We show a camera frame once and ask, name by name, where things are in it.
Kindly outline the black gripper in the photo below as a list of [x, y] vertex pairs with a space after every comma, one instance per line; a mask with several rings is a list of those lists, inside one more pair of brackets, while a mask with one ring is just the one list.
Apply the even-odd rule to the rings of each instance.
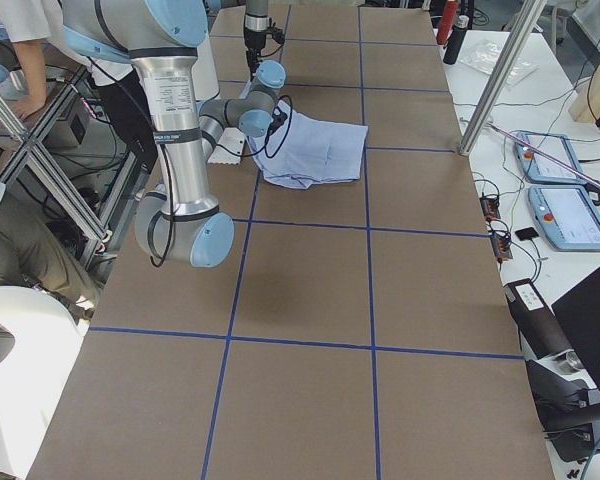
[[266, 27], [262, 31], [254, 31], [247, 27], [244, 28], [244, 43], [246, 47], [246, 60], [250, 70], [250, 80], [253, 80], [255, 77], [257, 65], [262, 57], [261, 52], [266, 46], [268, 37], [280, 46], [285, 42], [284, 31], [275, 24]]
[[288, 119], [288, 114], [280, 107], [275, 107], [272, 111], [272, 120], [268, 126], [266, 137], [270, 138], [281, 128]]

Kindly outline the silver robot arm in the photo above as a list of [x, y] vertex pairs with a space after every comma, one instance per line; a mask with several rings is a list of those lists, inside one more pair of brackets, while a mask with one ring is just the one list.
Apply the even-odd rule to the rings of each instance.
[[127, 63], [149, 105], [163, 182], [137, 209], [135, 236], [159, 267], [167, 260], [219, 265], [231, 250], [234, 223], [208, 184], [207, 160], [227, 128], [267, 135], [286, 72], [262, 62], [243, 98], [196, 101], [193, 69], [208, 36], [207, 13], [228, 1], [68, 1], [63, 27], [70, 48], [88, 59]]
[[285, 43], [283, 30], [273, 22], [268, 14], [268, 9], [269, 2], [267, 0], [247, 0], [245, 3], [243, 38], [251, 78], [254, 77], [260, 65], [267, 39], [271, 38], [278, 44], [274, 53]]

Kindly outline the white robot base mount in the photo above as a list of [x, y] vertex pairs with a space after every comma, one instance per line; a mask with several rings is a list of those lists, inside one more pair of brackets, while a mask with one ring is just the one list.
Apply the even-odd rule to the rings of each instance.
[[246, 137], [239, 129], [227, 128], [224, 130], [207, 163], [239, 165], [244, 154], [245, 144]]

